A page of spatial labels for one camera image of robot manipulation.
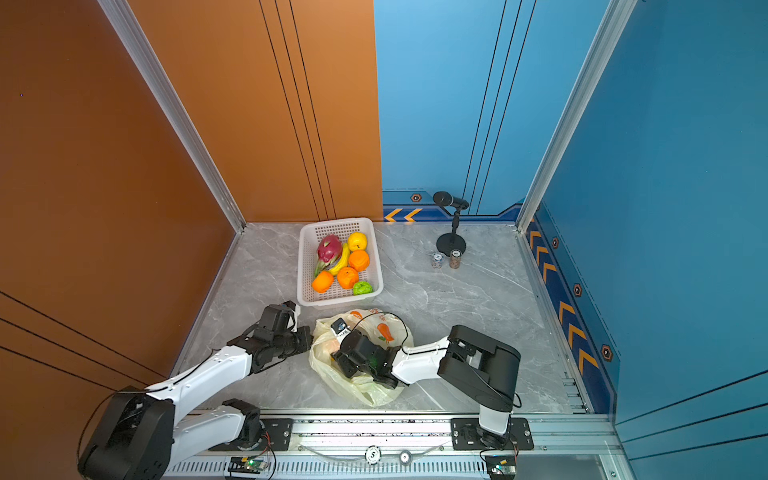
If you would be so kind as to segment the yellow lemon fruit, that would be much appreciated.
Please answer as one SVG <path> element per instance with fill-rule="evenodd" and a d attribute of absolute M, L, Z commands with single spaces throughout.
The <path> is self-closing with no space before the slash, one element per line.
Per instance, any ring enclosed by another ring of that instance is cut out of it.
<path fill-rule="evenodd" d="M 349 235 L 347 246 L 351 252 L 365 251 L 368 246 L 368 238 L 362 232 L 354 232 Z"/>

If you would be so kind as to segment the yellow banana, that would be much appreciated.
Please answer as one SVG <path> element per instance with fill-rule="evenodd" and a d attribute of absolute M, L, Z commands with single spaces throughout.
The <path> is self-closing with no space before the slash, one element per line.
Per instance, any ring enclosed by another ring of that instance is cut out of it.
<path fill-rule="evenodd" d="M 329 272 L 336 276 L 342 269 L 348 266 L 348 259 L 350 256 L 350 249 L 347 243 L 342 245 L 342 253 L 335 263 L 329 268 Z"/>

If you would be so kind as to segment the translucent printed plastic bag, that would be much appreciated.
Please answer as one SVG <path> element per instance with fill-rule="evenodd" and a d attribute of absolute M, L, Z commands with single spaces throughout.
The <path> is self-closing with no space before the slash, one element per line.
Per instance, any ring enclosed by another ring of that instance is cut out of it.
<path fill-rule="evenodd" d="M 344 318 L 351 330 L 362 320 L 357 330 L 363 331 L 374 344 L 383 348 L 401 344 L 412 347 L 414 341 L 410 327 L 396 315 L 378 309 L 349 310 L 318 319 L 309 350 L 310 367 L 336 394 L 369 408 L 383 407 L 394 402 L 404 390 L 404 386 L 389 388 L 374 382 L 370 375 L 364 373 L 357 373 L 352 378 L 342 374 L 331 357 L 340 348 L 341 343 L 330 328 L 337 318 Z"/>

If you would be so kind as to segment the orange fruit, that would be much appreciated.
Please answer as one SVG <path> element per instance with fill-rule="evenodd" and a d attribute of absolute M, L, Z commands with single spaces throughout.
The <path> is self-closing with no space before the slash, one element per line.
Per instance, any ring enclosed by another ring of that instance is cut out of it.
<path fill-rule="evenodd" d="M 312 281 L 311 287 L 315 292 L 323 294 L 333 286 L 334 281 L 335 276 L 332 273 L 322 270 Z"/>
<path fill-rule="evenodd" d="M 337 273 L 336 280 L 343 289 L 352 290 L 359 281 L 359 272 L 352 267 L 344 267 Z"/>
<path fill-rule="evenodd" d="M 357 272 L 365 271 L 370 265 L 370 256 L 365 250 L 352 251 L 348 258 L 348 266 Z"/>

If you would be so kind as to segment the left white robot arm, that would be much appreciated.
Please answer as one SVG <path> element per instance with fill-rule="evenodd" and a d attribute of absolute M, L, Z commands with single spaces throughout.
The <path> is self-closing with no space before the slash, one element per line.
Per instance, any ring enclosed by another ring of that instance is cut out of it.
<path fill-rule="evenodd" d="M 107 398 L 77 470 L 85 479 L 160 479 L 166 471 L 220 444 L 249 449 L 269 443 L 259 407 L 231 399 L 206 413 L 196 408 L 251 375 L 307 352 L 309 327 L 299 305 L 267 306 L 260 319 L 200 364 L 150 385 Z"/>

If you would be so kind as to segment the pink dragon fruit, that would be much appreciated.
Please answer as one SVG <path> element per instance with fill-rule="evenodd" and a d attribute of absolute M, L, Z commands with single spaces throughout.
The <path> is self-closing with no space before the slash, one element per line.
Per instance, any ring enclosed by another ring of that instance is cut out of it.
<path fill-rule="evenodd" d="M 324 237 L 316 250 L 317 262 L 314 276 L 317 277 L 322 271 L 334 266 L 342 253 L 343 244 L 338 236 L 331 234 Z"/>

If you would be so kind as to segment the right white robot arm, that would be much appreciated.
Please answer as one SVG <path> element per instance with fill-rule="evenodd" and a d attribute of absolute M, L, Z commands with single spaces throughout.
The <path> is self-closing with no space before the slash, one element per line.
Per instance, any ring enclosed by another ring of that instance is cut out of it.
<path fill-rule="evenodd" d="M 477 431 L 485 447 L 500 450 L 511 441 L 521 354 L 495 338 L 455 325 L 431 344 L 384 348 L 349 329 L 331 357 L 345 377 L 366 374 L 392 389 L 442 379 L 479 404 Z"/>

